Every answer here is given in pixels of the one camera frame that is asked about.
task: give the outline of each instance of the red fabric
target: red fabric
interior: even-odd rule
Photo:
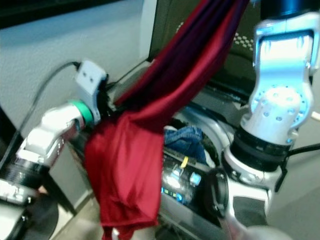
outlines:
[[[155,225],[160,206],[163,127],[223,64],[248,0],[203,0],[138,83],[98,125],[85,166],[100,204],[104,239],[129,240]]]

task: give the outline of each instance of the blue jeans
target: blue jeans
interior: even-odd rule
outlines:
[[[188,157],[206,164],[205,148],[202,145],[202,130],[195,126],[185,126],[177,131],[164,130],[164,145]]]

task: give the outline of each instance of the dark red fabric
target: dark red fabric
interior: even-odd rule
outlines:
[[[155,225],[160,206],[163,127],[223,64],[248,0],[203,0],[138,83],[116,104],[121,116],[98,125],[85,166],[100,204],[104,239],[129,240]]]

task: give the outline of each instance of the gray wall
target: gray wall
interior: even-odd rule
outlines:
[[[149,55],[156,0],[121,0],[0,30],[0,105],[18,127],[38,85],[68,60],[91,59],[117,80]],[[70,68],[45,90],[22,134],[49,108],[75,97]],[[66,150],[51,175],[77,206],[86,183]]]

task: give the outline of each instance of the green ring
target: green ring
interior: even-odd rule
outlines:
[[[86,126],[94,122],[94,117],[87,105],[85,105],[82,101],[71,100],[69,102],[79,109]]]

